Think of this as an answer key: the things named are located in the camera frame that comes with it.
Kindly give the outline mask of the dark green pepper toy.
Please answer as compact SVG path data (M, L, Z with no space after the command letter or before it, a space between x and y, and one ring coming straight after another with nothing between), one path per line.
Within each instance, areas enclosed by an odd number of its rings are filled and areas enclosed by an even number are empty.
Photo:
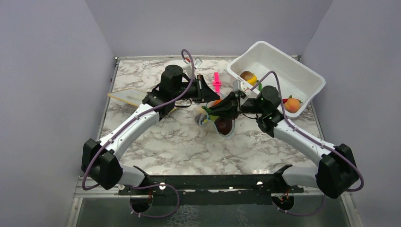
M208 114L208 115L212 115L212 110L210 108L208 108L206 105L202 106L202 109Z

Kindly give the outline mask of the clear zip top bag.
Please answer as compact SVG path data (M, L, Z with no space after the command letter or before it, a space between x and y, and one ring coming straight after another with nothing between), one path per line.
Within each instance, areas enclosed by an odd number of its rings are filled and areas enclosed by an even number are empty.
M193 109L191 116L198 127L206 132L215 132L220 137L230 138L235 132L235 121L210 115L203 107L210 108L220 101L222 101L226 95L221 92L218 93L220 96L219 100L207 102L204 104L196 105Z

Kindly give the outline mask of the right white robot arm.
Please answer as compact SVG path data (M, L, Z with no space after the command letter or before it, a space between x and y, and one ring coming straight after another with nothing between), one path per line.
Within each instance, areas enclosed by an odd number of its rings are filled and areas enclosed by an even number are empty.
M240 104L240 97L230 92L218 104L206 107L208 114L234 120L239 114L255 114L260 130L272 138L281 140L310 159L315 167L290 166L273 179L273 187L285 192L291 186L318 188L332 198L352 191L351 186L364 180L356 167L352 150L345 144L335 146L327 143L292 123L278 108L282 107L280 90L265 86L256 98L248 98Z

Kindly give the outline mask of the orange pumpkin toy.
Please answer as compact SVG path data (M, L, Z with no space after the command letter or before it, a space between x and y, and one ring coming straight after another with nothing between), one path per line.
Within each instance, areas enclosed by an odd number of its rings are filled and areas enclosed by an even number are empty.
M213 105L217 105L217 104L220 103L221 101L222 101L222 100L219 99L219 100L215 101L215 102L213 103Z

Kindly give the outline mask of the green cabbage toy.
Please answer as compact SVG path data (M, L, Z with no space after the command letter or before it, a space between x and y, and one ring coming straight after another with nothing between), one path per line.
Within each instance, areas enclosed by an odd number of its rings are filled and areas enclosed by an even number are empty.
M213 115L209 116L209 120L212 121L212 122L215 122L217 119L218 119L217 116L213 116Z

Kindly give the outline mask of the peach toy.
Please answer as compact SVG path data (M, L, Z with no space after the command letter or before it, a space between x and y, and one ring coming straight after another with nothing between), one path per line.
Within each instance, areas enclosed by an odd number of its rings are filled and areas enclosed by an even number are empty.
M284 104L284 108L289 113L296 113L301 106L300 100L296 98L288 98L288 101Z

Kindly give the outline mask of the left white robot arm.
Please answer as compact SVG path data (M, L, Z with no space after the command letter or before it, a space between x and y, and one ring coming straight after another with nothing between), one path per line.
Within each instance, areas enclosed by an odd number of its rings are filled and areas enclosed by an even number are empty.
M88 177L108 190L117 184L129 185L137 194L148 190L146 173L138 167L122 166L119 160L124 152L148 128L157 124L175 107L177 100L191 100L195 103L216 101L220 97L211 89L203 76L195 74L189 67L190 75L178 65L168 65L160 82L147 93L136 111L114 131L99 140L88 139L83 146L81 169L83 181Z

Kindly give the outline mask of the dark avocado toy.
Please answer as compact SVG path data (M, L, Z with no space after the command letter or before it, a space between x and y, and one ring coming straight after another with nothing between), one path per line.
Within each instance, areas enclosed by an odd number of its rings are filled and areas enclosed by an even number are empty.
M198 114L195 116L194 120L198 125L203 125L204 121L208 119L206 114Z

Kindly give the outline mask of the dark maroon plum toy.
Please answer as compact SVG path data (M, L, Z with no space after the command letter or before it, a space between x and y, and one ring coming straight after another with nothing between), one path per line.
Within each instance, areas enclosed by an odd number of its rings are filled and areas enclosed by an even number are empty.
M232 120L225 118L218 118L214 124L217 128L217 131L224 136L228 135L233 127Z

